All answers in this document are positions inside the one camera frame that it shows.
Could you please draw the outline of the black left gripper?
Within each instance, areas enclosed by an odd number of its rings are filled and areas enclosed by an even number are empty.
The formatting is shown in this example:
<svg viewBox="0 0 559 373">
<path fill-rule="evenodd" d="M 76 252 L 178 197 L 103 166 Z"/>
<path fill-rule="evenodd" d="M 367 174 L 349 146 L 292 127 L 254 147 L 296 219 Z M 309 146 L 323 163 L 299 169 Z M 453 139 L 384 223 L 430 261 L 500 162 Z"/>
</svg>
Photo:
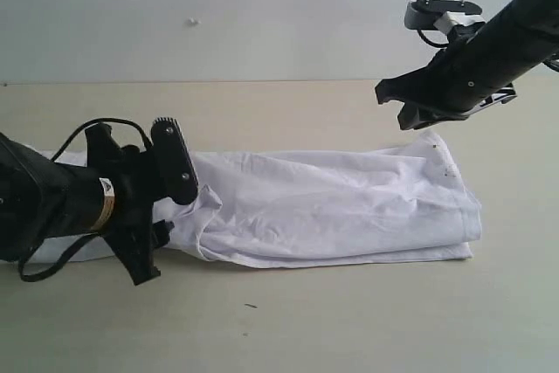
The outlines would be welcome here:
<svg viewBox="0 0 559 373">
<path fill-rule="evenodd" d="M 155 266 L 154 247 L 164 247 L 174 229 L 172 221 L 155 221 L 155 202 L 167 198 L 167 191 L 155 159 L 153 142 L 145 130 L 131 126 L 141 139 L 120 145 L 113 138 L 111 124 L 93 124 L 85 129 L 86 166 L 111 183 L 113 207 L 108 220 L 83 237 L 83 246 L 113 251 L 139 286 L 161 276 Z"/>
</svg>

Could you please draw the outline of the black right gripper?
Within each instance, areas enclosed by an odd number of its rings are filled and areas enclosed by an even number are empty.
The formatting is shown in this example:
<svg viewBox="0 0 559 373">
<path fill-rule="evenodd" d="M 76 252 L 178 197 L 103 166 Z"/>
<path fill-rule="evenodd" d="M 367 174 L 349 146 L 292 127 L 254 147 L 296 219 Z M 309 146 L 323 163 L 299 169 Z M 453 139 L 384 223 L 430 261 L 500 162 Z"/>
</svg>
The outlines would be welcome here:
<svg viewBox="0 0 559 373">
<path fill-rule="evenodd" d="M 447 121 L 465 121 L 463 114 L 438 114 L 419 107 L 434 106 L 468 111 L 517 78 L 507 34 L 483 27 L 467 41 L 459 41 L 435 56 L 425 67 L 375 86 L 379 105 L 405 103 L 397 116 L 401 130 L 419 130 Z"/>
</svg>

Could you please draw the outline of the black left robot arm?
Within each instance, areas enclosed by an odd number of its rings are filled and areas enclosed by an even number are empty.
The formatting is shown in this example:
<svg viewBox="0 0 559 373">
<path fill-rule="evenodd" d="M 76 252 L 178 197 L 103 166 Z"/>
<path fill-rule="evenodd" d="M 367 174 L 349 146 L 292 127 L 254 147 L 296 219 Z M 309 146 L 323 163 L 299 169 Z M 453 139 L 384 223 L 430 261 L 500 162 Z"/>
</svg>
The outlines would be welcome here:
<svg viewBox="0 0 559 373">
<path fill-rule="evenodd" d="M 155 249 L 169 225 L 154 222 L 164 196 L 154 143 L 120 146 L 98 122 L 84 130 L 86 165 L 51 158 L 1 137 L 1 259 L 24 282 L 46 280 L 95 239 L 103 240 L 135 285 L 160 276 Z"/>
</svg>

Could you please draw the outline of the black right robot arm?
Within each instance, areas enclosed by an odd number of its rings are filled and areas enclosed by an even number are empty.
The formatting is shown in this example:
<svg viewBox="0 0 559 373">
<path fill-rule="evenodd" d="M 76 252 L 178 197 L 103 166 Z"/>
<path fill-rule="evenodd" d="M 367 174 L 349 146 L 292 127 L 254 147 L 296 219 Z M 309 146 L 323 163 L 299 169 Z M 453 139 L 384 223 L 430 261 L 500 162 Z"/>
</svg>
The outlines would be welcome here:
<svg viewBox="0 0 559 373">
<path fill-rule="evenodd" d="M 490 20 L 481 12 L 459 0 L 408 3 L 406 28 L 419 37 L 438 31 L 446 41 L 426 66 L 376 85 L 379 104 L 402 103 L 402 130 L 465 121 L 515 99 L 514 81 L 534 67 L 558 67 L 558 0 L 511 0 Z"/>
</svg>

